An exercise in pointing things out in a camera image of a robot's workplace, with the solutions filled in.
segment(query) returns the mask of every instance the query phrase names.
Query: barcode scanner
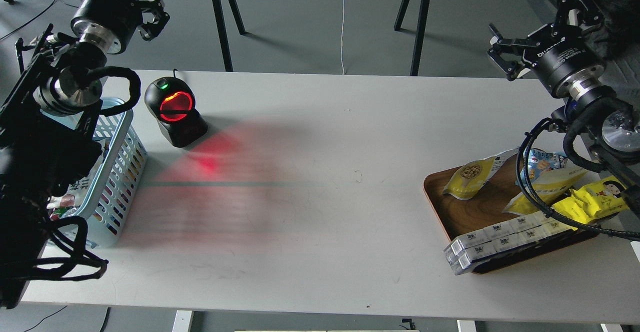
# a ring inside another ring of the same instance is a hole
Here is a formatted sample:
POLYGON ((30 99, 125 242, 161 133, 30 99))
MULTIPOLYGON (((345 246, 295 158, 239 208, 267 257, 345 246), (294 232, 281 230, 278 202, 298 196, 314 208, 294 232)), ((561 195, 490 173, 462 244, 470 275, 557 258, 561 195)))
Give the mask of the barcode scanner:
POLYGON ((155 116, 162 135, 174 147, 186 147, 208 129, 196 110, 194 93, 182 79, 156 79, 146 88, 144 103, 155 116))

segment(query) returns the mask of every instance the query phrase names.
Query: wire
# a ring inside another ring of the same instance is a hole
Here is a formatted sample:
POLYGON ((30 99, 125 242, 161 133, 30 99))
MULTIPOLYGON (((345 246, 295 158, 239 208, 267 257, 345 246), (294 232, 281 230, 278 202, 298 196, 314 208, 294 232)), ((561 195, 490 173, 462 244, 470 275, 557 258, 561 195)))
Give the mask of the wire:
POLYGON ((100 332, 105 332, 107 327, 107 322, 109 322, 109 314, 112 312, 111 307, 107 307, 106 312, 104 312, 104 320, 102 321, 102 327, 100 327, 100 332))
POLYGON ((68 305, 65 305, 64 307, 58 309, 57 311, 55 311, 54 313, 51 313, 50 315, 46 316, 45 318, 42 318, 37 325, 34 325, 33 327, 29 328, 29 329, 25 329, 24 332, 29 332, 30 330, 34 329, 35 327, 38 327, 40 325, 40 323, 42 323, 45 319, 49 318, 50 316, 53 316, 54 314, 60 312, 61 310, 65 309, 66 307, 68 307, 68 305))
POLYGON ((342 75, 345 75, 345 0, 342 0, 342 29, 340 30, 340 65, 342 66, 342 75))
POLYGON ((528 163, 524 163, 524 158, 525 156, 528 156, 530 154, 533 143, 535 142, 536 138, 542 133, 542 131, 545 131, 552 124, 560 122, 562 121, 545 118, 538 122, 538 124, 536 124, 530 132, 526 133, 526 138, 518 149, 518 157, 516 159, 516 179, 518 180, 518 185, 520 187, 520 190, 522 191, 522 194, 535 207, 538 207, 542 212, 544 212, 544 215, 547 218, 550 217, 566 225, 570 225, 571 227, 583 229, 590 232, 606 234, 608 236, 615 236, 631 241, 640 241, 640 233, 638 232, 617 231, 614 229, 600 228, 593 225, 583 224, 576 220, 568 218, 567 216, 564 216, 555 211, 555 209, 552 209, 552 207, 544 202, 544 200, 542 200, 540 195, 538 195, 538 193, 532 187, 531 179, 529 177, 529 166, 528 163), (521 165, 523 165, 524 168, 525 182, 522 181, 522 176, 520 173, 521 165))
POLYGON ((26 22, 25 24, 22 24, 22 26, 14 29, 13 31, 9 32, 7 35, 3 36, 2 38, 0 38, 0 42, 2 42, 3 40, 9 38, 11 35, 13 35, 14 33, 16 33, 17 31, 20 31, 22 28, 26 27, 29 25, 30 22, 33 22, 34 20, 38 19, 39 16, 43 15, 46 11, 48 11, 58 0, 53 0, 51 2, 51 4, 45 8, 45 10, 41 11, 38 15, 36 15, 35 17, 33 17, 32 19, 30 19, 29 22, 26 22))

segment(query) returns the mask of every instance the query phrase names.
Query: table leg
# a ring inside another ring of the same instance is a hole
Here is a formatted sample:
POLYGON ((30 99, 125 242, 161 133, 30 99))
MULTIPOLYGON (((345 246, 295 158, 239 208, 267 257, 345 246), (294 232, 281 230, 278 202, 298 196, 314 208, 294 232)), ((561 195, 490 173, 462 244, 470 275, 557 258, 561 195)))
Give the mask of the table leg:
POLYGON ((242 17, 240 17, 240 10, 238 9, 238 4, 236 0, 228 0, 229 6, 231 6, 231 13, 233 13, 233 19, 235 19, 235 25, 238 27, 238 33, 240 35, 246 35, 247 31, 245 31, 245 25, 242 22, 242 17))
POLYGON ((457 332, 476 332, 476 321, 457 320, 457 332))
POLYGON ((231 53, 229 52, 229 40, 227 39, 225 16, 222 14, 222 3, 220 2, 220 0, 211 0, 211 2, 213 3, 213 13, 215 15, 215 26, 217 26, 217 36, 220 39, 220 48, 222 49, 224 71, 233 72, 234 67, 231 64, 231 53))
POLYGON ((396 32, 402 28, 402 21, 405 19, 405 13, 407 13, 407 6, 409 6, 409 0, 402 0, 400 10, 398 10, 398 16, 395 18, 395 24, 393 25, 393 30, 396 32))
POLYGON ((622 332, 622 326, 619 324, 601 323, 600 327, 603 332, 622 332))
POLYGON ((420 68, 420 56, 423 53, 423 39, 425 39, 425 28, 427 25, 427 13, 431 0, 420 0, 420 12, 418 14, 418 27, 415 33, 415 44, 413 45, 413 60, 411 61, 410 76, 417 76, 420 68))
POLYGON ((173 329, 171 332, 190 332, 192 328, 192 320, 194 320, 194 311, 185 311, 178 309, 175 312, 173 320, 173 329))

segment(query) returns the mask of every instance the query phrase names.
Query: black cable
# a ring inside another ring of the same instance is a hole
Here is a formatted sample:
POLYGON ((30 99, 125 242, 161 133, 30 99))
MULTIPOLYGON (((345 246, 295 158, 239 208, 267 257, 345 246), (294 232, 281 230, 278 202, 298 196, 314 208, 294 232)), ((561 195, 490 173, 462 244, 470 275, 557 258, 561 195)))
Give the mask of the black cable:
POLYGON ((107 311, 104 312, 104 320, 102 321, 102 327, 100 327, 100 332, 105 332, 107 328, 107 322, 109 322, 109 314, 112 312, 111 307, 107 307, 107 311))
POLYGON ((40 325, 40 323, 42 323, 45 319, 49 318, 50 316, 53 316, 54 314, 60 312, 61 310, 65 309, 66 307, 68 307, 68 305, 65 305, 64 307, 58 309, 57 311, 55 311, 54 313, 51 313, 50 315, 46 316, 45 318, 42 318, 37 325, 34 325, 33 327, 29 328, 29 329, 25 329, 24 332, 29 332, 30 330, 34 329, 35 327, 38 327, 40 325))
POLYGON ((518 185, 520 190, 522 191, 522 194, 535 207, 538 207, 547 218, 553 218, 566 225, 570 225, 571 227, 576 227, 578 229, 583 229, 586 231, 606 234, 608 236, 615 236, 626 240, 640 241, 640 233, 638 232, 617 231, 615 229, 594 227, 593 225, 580 223, 576 220, 568 218, 567 216, 564 216, 552 209, 535 191, 529 177, 529 164, 524 161, 524 158, 525 156, 529 155, 533 143, 535 142, 536 138, 542 133, 542 131, 545 131, 551 124, 558 122, 561 121, 552 120, 550 118, 542 119, 529 133, 526 133, 526 138, 518 149, 518 157, 516 159, 516 179, 518 180, 518 185), (521 165, 523 165, 524 168, 523 174, 525 176, 525 182, 522 181, 520 173, 521 165))
POLYGON ((41 11, 38 15, 36 15, 35 17, 33 17, 32 19, 30 19, 29 22, 26 22, 25 24, 22 24, 22 26, 14 29, 13 31, 9 32, 7 35, 3 36, 2 38, 0 38, 0 42, 2 42, 3 40, 9 38, 11 35, 13 35, 14 33, 16 33, 17 31, 20 31, 22 28, 28 26, 30 24, 30 22, 33 22, 34 20, 38 19, 39 16, 43 15, 46 11, 48 11, 55 3, 57 2, 57 0, 53 0, 51 2, 51 4, 45 8, 45 10, 41 11))
POLYGON ((124 67, 101 67, 90 70, 85 79, 85 83, 90 83, 91 81, 96 81, 102 77, 119 77, 128 79, 128 101, 123 104, 119 104, 118 106, 113 106, 107 109, 103 109, 100 111, 100 115, 104 115, 105 117, 110 117, 112 115, 117 115, 119 113, 126 112, 133 108, 138 100, 140 99, 140 87, 142 86, 142 82, 140 81, 140 77, 131 69, 124 67))

